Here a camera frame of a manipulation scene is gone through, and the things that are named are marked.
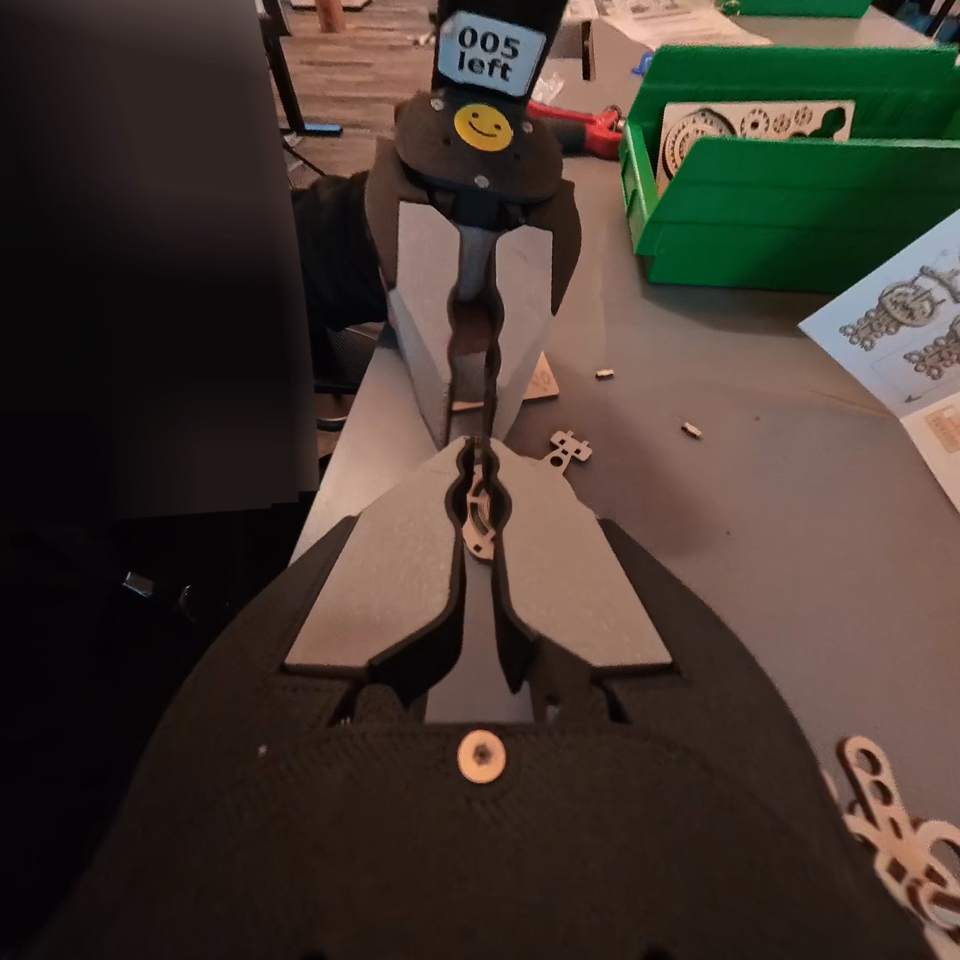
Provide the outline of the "red handled pliers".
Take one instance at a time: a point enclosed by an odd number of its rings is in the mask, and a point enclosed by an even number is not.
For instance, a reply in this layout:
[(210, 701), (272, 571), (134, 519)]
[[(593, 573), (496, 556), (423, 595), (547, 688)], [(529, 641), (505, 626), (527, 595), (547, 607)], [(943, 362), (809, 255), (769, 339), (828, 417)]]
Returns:
[(552, 132), (565, 158), (588, 156), (618, 161), (625, 118), (616, 105), (590, 114), (531, 100), (526, 112)]

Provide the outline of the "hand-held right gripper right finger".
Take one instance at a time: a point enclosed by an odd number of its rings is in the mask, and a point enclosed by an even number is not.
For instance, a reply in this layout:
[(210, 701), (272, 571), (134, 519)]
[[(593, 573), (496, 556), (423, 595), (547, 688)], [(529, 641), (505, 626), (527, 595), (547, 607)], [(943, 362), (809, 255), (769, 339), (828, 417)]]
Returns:
[(496, 650), (512, 693), (570, 694), (673, 658), (608, 539), (557, 467), (489, 442)]

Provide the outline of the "person's left hand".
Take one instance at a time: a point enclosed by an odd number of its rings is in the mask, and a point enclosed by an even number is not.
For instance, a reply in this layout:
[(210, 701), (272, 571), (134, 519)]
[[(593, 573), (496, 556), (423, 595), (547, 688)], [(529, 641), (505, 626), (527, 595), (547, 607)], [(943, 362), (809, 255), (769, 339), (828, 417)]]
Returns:
[(328, 174), (291, 192), (312, 337), (387, 321), (387, 299), (366, 216), (368, 177), (368, 171)]

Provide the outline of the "pale wooden gear sheet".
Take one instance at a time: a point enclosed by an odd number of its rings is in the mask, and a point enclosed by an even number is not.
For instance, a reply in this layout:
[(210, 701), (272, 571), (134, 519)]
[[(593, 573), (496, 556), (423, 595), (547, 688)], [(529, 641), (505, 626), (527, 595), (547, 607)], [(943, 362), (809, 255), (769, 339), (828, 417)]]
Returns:
[(702, 138), (847, 140), (856, 102), (668, 102), (657, 149), (656, 188), (662, 195), (690, 148)]

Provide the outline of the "assembled wooden loop model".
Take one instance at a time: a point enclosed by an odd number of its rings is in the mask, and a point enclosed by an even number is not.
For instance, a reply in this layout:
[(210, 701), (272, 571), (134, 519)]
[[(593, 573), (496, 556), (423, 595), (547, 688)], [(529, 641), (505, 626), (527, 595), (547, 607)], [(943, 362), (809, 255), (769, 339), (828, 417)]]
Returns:
[(851, 736), (836, 748), (852, 792), (842, 820), (870, 855), (872, 869), (893, 899), (919, 923), (936, 958), (959, 957), (959, 828), (912, 816), (882, 748)]

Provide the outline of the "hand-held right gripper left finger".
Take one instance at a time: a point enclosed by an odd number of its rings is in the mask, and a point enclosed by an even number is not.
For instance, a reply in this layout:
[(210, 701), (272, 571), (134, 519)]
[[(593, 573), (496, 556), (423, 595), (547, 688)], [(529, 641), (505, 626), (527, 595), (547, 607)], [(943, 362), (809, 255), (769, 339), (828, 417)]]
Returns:
[(474, 460), (475, 441), (457, 438), (318, 542), (331, 559), (287, 671), (382, 685), (405, 707), (450, 673), (463, 645)]

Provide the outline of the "green plastic bin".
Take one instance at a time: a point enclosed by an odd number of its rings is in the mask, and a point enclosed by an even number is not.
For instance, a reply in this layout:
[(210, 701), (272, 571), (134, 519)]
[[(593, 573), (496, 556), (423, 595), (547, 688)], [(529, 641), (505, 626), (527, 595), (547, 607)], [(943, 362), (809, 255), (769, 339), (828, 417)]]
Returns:
[[(848, 138), (735, 133), (656, 185), (673, 105), (852, 103)], [(661, 46), (626, 118), (620, 179), (651, 283), (840, 293), (958, 211), (953, 45)]]
[(714, 1), (728, 16), (747, 18), (862, 18), (871, 1)]

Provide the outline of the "round wooden ring part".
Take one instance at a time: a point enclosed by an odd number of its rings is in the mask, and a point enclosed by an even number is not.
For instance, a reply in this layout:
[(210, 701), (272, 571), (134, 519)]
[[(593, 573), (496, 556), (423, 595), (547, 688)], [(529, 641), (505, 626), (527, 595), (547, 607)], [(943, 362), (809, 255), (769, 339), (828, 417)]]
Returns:
[[(557, 431), (550, 440), (551, 451), (537, 463), (564, 476), (571, 461), (584, 463), (593, 455), (588, 440), (579, 439), (570, 431)], [(465, 498), (466, 518), (462, 536), (467, 552), (476, 561), (491, 564), (496, 552), (496, 530), (490, 519), (490, 495), (483, 479), (482, 462), (474, 464), (472, 482)]]

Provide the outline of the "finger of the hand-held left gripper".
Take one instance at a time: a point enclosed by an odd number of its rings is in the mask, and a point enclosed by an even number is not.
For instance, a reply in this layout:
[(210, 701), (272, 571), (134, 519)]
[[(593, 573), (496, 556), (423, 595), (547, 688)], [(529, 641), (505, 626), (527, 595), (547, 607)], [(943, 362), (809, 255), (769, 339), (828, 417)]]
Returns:
[(553, 236), (534, 226), (502, 234), (495, 247), (495, 336), (486, 352), (486, 433), (505, 441), (546, 345)]
[(460, 246), (457, 226), (439, 210), (400, 203), (388, 306), (419, 413), (438, 449), (450, 441), (450, 302), (459, 279)]

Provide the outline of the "wooden sheet with peg outlines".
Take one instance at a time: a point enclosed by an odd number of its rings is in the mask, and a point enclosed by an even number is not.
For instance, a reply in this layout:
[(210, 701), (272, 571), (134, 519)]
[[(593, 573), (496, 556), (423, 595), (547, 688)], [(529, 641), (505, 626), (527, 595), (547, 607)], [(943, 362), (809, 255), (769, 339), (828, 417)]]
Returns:
[[(531, 380), (525, 390), (522, 402), (538, 402), (558, 397), (560, 388), (551, 366), (542, 351), (537, 359)], [(478, 410), (483, 407), (482, 400), (457, 400), (452, 403), (453, 413)]]

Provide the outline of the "folded paper instruction leaflet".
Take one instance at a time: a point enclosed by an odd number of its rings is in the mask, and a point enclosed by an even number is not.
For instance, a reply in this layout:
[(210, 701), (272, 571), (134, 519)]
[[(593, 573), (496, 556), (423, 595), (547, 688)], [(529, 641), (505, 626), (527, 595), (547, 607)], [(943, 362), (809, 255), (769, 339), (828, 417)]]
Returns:
[(959, 508), (959, 212), (799, 325), (906, 431)]

